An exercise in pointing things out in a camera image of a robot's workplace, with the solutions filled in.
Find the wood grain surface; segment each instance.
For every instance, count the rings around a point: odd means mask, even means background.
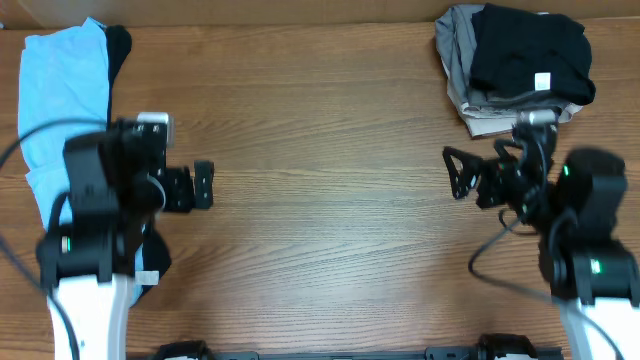
[[[584,21],[596,101],[560,128],[556,163],[589,144],[627,163],[616,234],[640,254],[640,21]],[[174,265],[130,312],[128,349],[185,339],[216,351],[419,350],[485,332],[561,345],[558,312],[474,280],[466,262],[500,225],[454,201],[441,159],[471,140],[445,93],[434,26],[133,29],[114,114],[167,111],[170,165],[216,163],[216,204],[159,228]],[[16,136],[20,51],[0,31],[0,144]],[[0,173],[0,229],[37,271],[42,234],[15,154]],[[557,176],[554,168],[552,177]],[[537,239],[508,236],[479,269],[547,289]],[[0,358],[53,358],[45,301],[0,260]]]

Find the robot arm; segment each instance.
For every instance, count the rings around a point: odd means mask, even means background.
[[[213,205],[213,164],[167,168],[168,116],[119,120],[115,128],[67,140],[70,191],[54,202],[52,220],[36,249],[40,280],[67,314],[79,360],[124,360],[135,253],[156,212],[187,213]],[[59,225],[66,198],[72,224]],[[67,328],[51,306],[55,359],[71,360]]]
[[[539,234],[539,267],[549,283],[574,359],[615,359],[598,324],[625,359],[640,358],[640,277],[633,255],[611,237],[627,187],[624,161],[600,149],[571,151],[555,184],[547,181],[557,125],[518,123],[511,141],[495,143],[484,160],[447,147],[443,157],[453,196],[476,187],[477,205],[508,205]],[[516,158],[506,149],[522,150]],[[454,159],[462,168],[457,170]]]

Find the stack of clothes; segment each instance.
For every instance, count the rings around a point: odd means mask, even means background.
[[[436,21],[436,46],[472,136],[518,120],[567,122],[595,97],[584,26],[564,15],[456,5]]]
[[[41,125],[65,119],[96,122],[58,125],[21,143],[22,156],[29,167],[27,182],[45,229],[56,197],[69,191],[63,156],[65,141],[109,127],[113,86],[132,44],[124,27],[107,27],[91,18],[82,26],[25,38],[18,87],[18,134],[22,137]],[[72,220],[67,201],[60,223]],[[134,266],[132,306],[171,266],[169,249],[155,230],[136,251]]]

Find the white tag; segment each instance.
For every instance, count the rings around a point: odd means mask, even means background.
[[[534,82],[536,91],[551,89],[551,73],[536,73]]]
[[[158,285],[160,273],[154,271],[136,271],[136,285]]]

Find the black cable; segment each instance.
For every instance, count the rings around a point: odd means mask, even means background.
[[[500,221],[500,224],[502,224],[502,227],[504,228],[508,227],[507,223],[504,221],[504,214],[509,210],[511,209],[505,208],[505,209],[501,209],[500,212],[498,212],[498,221]],[[522,232],[522,231],[511,230],[511,233],[518,236],[538,236],[537,231]]]
[[[540,186],[540,194],[544,194],[547,188],[547,157],[544,156],[544,150],[542,149],[542,145],[540,141],[536,141],[536,145],[538,145],[538,150],[540,150],[540,162],[542,162],[542,185]]]
[[[20,144],[31,137],[33,134],[36,134],[42,130],[48,129],[50,127],[59,126],[59,125],[67,125],[67,124],[100,124],[103,125],[104,121],[99,120],[81,120],[81,119],[64,119],[58,121],[48,122],[46,124],[42,124],[32,130],[29,130],[27,133],[22,135],[20,138],[15,140],[11,145],[9,145],[5,151],[0,155],[0,169],[4,166],[4,163],[7,162],[9,156],[13,154],[13,152],[20,146]],[[20,261],[20,259],[16,256],[16,254],[11,250],[9,244],[6,242],[6,239],[2,234],[0,234],[0,250],[4,252],[7,256],[7,259],[13,264],[13,266],[35,287],[40,291],[44,296],[49,300],[49,302],[53,305],[53,307],[60,314],[60,318],[64,323],[64,328],[67,331],[67,336],[69,337],[69,347],[71,348],[71,358],[73,360],[80,360],[80,350],[78,348],[78,339],[76,338],[76,333],[73,331],[73,326],[71,325],[71,320],[69,316],[64,311],[62,305],[53,297],[53,294],[50,289],[44,289],[38,280],[36,280],[35,276],[29,271],[29,269]]]
[[[65,191],[58,194],[58,196],[56,196],[56,199],[53,201],[53,206],[51,206],[51,215],[49,215],[49,227],[47,227],[49,231],[51,231],[52,229],[57,229],[60,225],[60,214],[62,213],[64,202],[67,201],[68,197],[69,192]]]
[[[513,230],[520,223],[521,223],[521,219],[514,220],[511,224],[509,224],[507,227],[502,229],[497,235],[495,235],[493,238],[489,239],[489,241],[487,241],[482,246],[480,246],[478,248],[478,250],[476,250],[475,253],[473,253],[471,258],[469,259],[469,264],[468,264],[468,269],[469,269],[469,272],[471,273],[471,275],[473,275],[474,277],[476,277],[480,281],[488,283],[488,284],[491,284],[493,286],[505,288],[505,289],[517,292],[519,294],[528,296],[530,298],[533,298],[533,299],[536,299],[536,300],[540,300],[540,301],[545,302],[545,303],[553,304],[553,305],[556,305],[558,307],[562,307],[566,311],[568,311],[568,312],[572,313],[573,315],[578,316],[579,318],[581,318],[583,321],[585,321],[587,324],[589,324],[592,328],[594,328],[598,333],[600,333],[600,335],[607,341],[609,346],[611,346],[613,351],[616,353],[616,359],[617,360],[624,360],[624,357],[622,356],[622,352],[620,351],[620,349],[618,348],[616,343],[613,341],[613,339],[611,339],[609,334],[607,334],[607,332],[604,331],[604,329],[601,328],[600,325],[598,325],[590,317],[588,317],[586,314],[584,314],[581,311],[579,311],[577,308],[574,308],[574,307],[570,306],[566,301],[564,301],[564,300],[562,300],[562,299],[560,299],[558,297],[548,295],[548,294],[546,294],[546,293],[544,293],[542,291],[529,289],[527,287],[524,287],[524,286],[521,286],[521,285],[518,285],[518,284],[514,284],[514,283],[511,283],[511,282],[508,282],[508,281],[496,279],[496,278],[493,278],[493,277],[490,277],[490,276],[486,276],[486,275],[480,274],[477,271],[475,271],[475,269],[473,268],[473,264],[480,257],[480,255],[482,255],[482,253],[487,251],[487,249],[489,249],[496,242],[498,242],[498,240],[502,239],[509,231]]]
[[[551,229],[549,230],[549,238],[547,240],[547,248],[549,249],[549,251],[555,251],[556,234],[558,233],[560,226],[567,222],[567,220],[573,221],[574,224],[578,223],[578,215],[576,215],[575,210],[570,207],[564,209],[560,216],[558,216],[551,224]]]

